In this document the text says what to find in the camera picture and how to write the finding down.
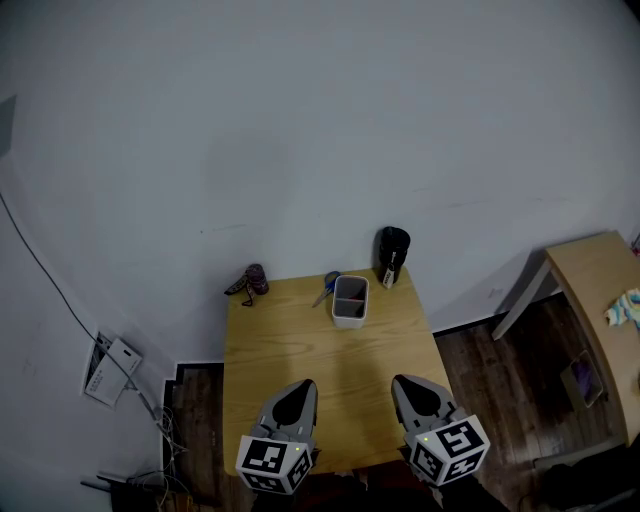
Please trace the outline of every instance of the wooden desk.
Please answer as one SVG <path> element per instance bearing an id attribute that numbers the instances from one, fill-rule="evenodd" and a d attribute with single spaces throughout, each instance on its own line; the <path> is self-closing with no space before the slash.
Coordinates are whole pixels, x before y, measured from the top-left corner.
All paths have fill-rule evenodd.
<path id="1" fill-rule="evenodd" d="M 339 330 L 331 300 L 312 309 L 324 275 L 269 283 L 255 305 L 232 296 L 224 368 L 224 467 L 235 475 L 240 437 L 248 435 L 263 402 L 287 384 L 313 379 L 321 450 L 315 473 L 347 471 L 400 459 L 404 430 L 396 419 L 391 379 L 418 375 L 451 389 L 406 268 L 386 290 L 371 270 L 364 327 Z"/>
<path id="2" fill-rule="evenodd" d="M 550 247 L 545 256 L 542 268 L 493 332 L 493 338 L 502 337 L 551 272 L 580 320 L 616 411 L 617 436 L 602 448 L 620 442 L 630 445 L 640 433 L 640 335 L 633 322 L 609 327 L 604 312 L 625 291 L 640 287 L 640 262 L 616 232 Z M 586 455 L 597 451 L 589 450 Z M 545 457 L 544 464 L 536 465 L 558 461 L 557 457 Z"/>

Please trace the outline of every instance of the white box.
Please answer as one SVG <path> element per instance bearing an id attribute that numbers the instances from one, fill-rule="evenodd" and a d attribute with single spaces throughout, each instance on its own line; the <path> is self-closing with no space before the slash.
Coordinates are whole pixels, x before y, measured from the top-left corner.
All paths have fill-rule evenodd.
<path id="1" fill-rule="evenodd" d="M 242 436 L 236 471 L 256 491 L 293 494 L 313 466 L 309 445 Z"/>
<path id="2" fill-rule="evenodd" d="M 476 471 L 491 446 L 475 415 L 406 440 L 413 446 L 411 465 L 436 486 Z"/>
<path id="3" fill-rule="evenodd" d="M 369 281 L 360 276 L 338 276 L 331 316 L 340 329 L 359 329 L 367 318 Z"/>

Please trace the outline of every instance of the black tumbler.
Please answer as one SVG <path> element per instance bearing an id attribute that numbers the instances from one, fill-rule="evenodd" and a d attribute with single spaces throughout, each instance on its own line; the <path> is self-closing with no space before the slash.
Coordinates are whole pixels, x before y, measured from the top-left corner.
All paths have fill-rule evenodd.
<path id="1" fill-rule="evenodd" d="M 387 288 L 398 281 L 400 269 L 407 258 L 411 244 L 409 233 L 400 228 L 387 226 L 380 237 L 380 269 L 378 279 Z"/>

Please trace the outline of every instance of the fabric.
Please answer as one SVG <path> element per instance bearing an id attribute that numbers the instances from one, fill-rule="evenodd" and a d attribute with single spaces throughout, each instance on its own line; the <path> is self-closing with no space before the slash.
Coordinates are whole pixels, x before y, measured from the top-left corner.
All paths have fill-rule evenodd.
<path id="1" fill-rule="evenodd" d="M 605 312 L 609 325 L 622 325 L 627 320 L 635 322 L 640 329 L 640 290 L 628 290 Z"/>

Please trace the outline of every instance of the cable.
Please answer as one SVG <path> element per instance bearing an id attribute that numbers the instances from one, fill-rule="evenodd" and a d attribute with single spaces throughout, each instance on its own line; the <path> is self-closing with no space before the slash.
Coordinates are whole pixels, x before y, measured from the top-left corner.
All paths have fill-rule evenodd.
<path id="1" fill-rule="evenodd" d="M 89 332 L 89 330 L 85 327 L 85 325 L 82 323 L 82 321 L 78 318 L 78 315 L 76 315 L 76 312 L 71 307 L 71 304 L 69 304 L 69 301 L 65 297 L 65 295 L 62 292 L 62 290 L 60 289 L 60 287 L 54 281 L 53 277 L 51 277 L 51 274 L 49 274 L 47 269 L 44 268 L 44 265 L 40 262 L 38 257 L 35 255 L 35 253 L 31 249 L 31 247 L 29 246 L 29 244 L 25 240 L 24 236 L 22 236 L 22 232 L 20 231 L 20 228 L 16 224 L 16 221 L 13 218 L 13 215 L 11 214 L 11 210 L 9 210 L 9 207 L 7 206 L 7 203 L 4 200 L 4 196 L 2 195 L 2 191 L 0 191 L 0 201 L 2 201 L 2 205 L 4 206 L 4 209 L 6 210 L 7 215 L 9 216 L 9 220 L 11 221 L 11 224 L 13 224 L 13 227 L 15 228 L 16 232 L 18 233 L 18 236 L 20 237 L 20 240 L 22 240 L 22 243 L 27 248 L 27 250 L 29 251 L 29 253 L 33 257 L 33 259 L 36 261 L 38 266 L 42 269 L 44 274 L 49 278 L 49 281 L 51 281 L 51 284 L 56 289 L 56 291 L 58 292 L 58 294 L 62 298 L 63 302 L 67 306 L 67 309 L 71 313 L 71 316 L 73 316 L 75 321 L 78 322 L 78 325 L 80 327 L 82 327 L 82 330 L 87 334 L 87 336 L 89 336 L 89 338 L 91 338 L 93 340 L 94 346 L 98 347 L 98 349 L 105 356 L 107 356 L 109 359 L 111 359 L 113 364 L 115 364 L 120 369 L 120 371 L 124 374 L 124 376 L 127 378 L 127 384 L 129 385 L 129 389 L 132 389 L 133 391 L 135 391 L 137 393 L 138 397 L 140 398 L 140 401 L 142 402 L 142 405 L 147 410 L 147 412 L 151 415 L 151 418 L 153 419 L 153 422 L 156 424 L 156 426 L 160 430 L 160 433 L 162 434 L 162 437 L 167 441 L 167 443 L 169 443 L 169 447 L 171 449 L 171 462 L 173 462 L 173 458 L 174 458 L 174 455 L 175 455 L 174 454 L 174 449 L 178 448 L 179 450 L 181 450 L 179 453 L 182 453 L 183 451 L 186 451 L 186 448 L 184 448 L 183 446 L 176 445 L 173 442 L 173 439 L 171 438 L 171 436 L 165 431 L 164 425 L 161 424 L 161 420 L 158 419 L 156 417 L 155 412 L 153 412 L 153 409 L 151 408 L 151 405 L 149 404 L 147 398 L 142 394 L 142 392 L 140 391 L 138 386 L 136 386 L 135 382 L 133 382 L 133 380 L 131 379 L 130 375 L 126 372 L 126 370 L 122 366 L 120 366 L 118 361 L 115 360 L 115 358 L 109 353 L 109 351 L 107 349 L 105 349 L 100 343 L 98 343 L 98 340 L 93 336 L 93 334 L 91 334 Z"/>

